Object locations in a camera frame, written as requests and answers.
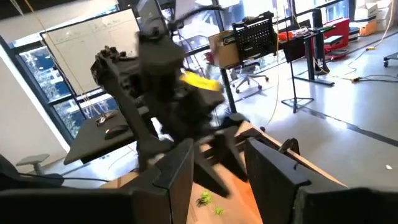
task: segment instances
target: ceiling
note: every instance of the ceiling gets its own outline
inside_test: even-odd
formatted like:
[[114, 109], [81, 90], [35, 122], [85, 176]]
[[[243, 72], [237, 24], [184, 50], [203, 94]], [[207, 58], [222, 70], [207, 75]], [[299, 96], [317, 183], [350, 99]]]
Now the ceiling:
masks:
[[[53, 6], [58, 6], [60, 4], [65, 4], [68, 2], [73, 2], [76, 0], [29, 0], [29, 4], [34, 8], [34, 10], [46, 9]], [[23, 13], [30, 12], [24, 0], [16, 0], [19, 7], [21, 7]], [[10, 2], [10, 0], [0, 0], [0, 20], [7, 19], [10, 17], [18, 16], [19, 12]]]

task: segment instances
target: white wall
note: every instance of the white wall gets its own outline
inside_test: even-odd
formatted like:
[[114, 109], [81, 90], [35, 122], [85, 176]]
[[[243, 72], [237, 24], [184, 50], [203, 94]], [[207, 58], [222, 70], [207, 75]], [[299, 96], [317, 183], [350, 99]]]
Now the white wall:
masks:
[[[43, 22], [44, 27], [48, 29], [77, 17], [92, 16], [103, 12], [117, 3], [117, 0], [79, 0], [37, 11], [37, 16]], [[7, 43], [40, 31], [43, 31], [43, 28], [33, 14], [0, 21], [0, 35]]]
[[65, 157], [68, 144], [1, 47], [0, 77], [0, 154], [13, 164], [43, 153], [50, 154], [43, 164]]

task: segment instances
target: whiteboard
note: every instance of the whiteboard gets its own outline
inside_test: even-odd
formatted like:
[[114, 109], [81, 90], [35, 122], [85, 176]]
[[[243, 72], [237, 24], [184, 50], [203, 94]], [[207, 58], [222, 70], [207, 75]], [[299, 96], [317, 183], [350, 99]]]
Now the whiteboard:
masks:
[[98, 88], [90, 68], [104, 46], [136, 57], [139, 31], [131, 9], [41, 33], [64, 76], [76, 94]]

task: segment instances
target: floor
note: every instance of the floor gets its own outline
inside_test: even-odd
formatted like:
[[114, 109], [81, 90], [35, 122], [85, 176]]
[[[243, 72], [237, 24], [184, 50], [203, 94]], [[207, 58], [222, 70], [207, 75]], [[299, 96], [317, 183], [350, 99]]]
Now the floor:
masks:
[[[390, 30], [376, 50], [364, 53], [352, 63], [351, 66], [358, 71], [348, 77], [396, 76], [398, 61], [391, 61], [388, 68], [384, 68], [382, 62], [383, 57], [398, 51], [396, 47], [391, 47], [398, 42], [398, 34], [390, 36], [396, 32], [397, 29]], [[361, 38], [350, 44], [352, 54], [345, 60], [328, 64], [331, 74], [342, 76], [350, 72], [348, 64], [362, 53], [360, 48], [373, 45], [381, 35]], [[305, 71], [305, 60], [294, 62], [296, 75], [306, 75]], [[237, 110], [255, 126], [266, 126], [267, 133], [281, 142], [297, 138], [304, 157], [349, 187], [398, 185], [398, 103], [393, 103], [398, 98], [396, 83], [352, 84], [349, 80], [327, 76], [326, 79], [336, 83], [330, 88], [295, 80], [297, 96], [315, 100], [293, 114], [290, 107], [280, 103], [293, 97], [289, 65], [283, 63], [264, 73], [270, 81], [261, 81], [262, 91], [256, 86], [243, 86], [242, 93], [233, 94]], [[112, 180], [137, 166], [134, 148], [132, 144], [86, 165], [75, 162], [64, 166], [59, 161], [47, 166], [46, 170], [47, 173], [57, 172], [65, 177]], [[95, 188], [101, 184], [97, 181], [65, 181], [67, 186], [80, 188]]]

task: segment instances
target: computer mouse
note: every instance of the computer mouse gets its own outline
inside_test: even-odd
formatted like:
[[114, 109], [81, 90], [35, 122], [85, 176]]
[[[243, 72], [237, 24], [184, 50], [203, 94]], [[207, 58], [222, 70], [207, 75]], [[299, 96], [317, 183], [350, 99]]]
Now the computer mouse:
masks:
[[105, 131], [105, 140], [109, 140], [129, 130], [128, 125], [118, 125]]

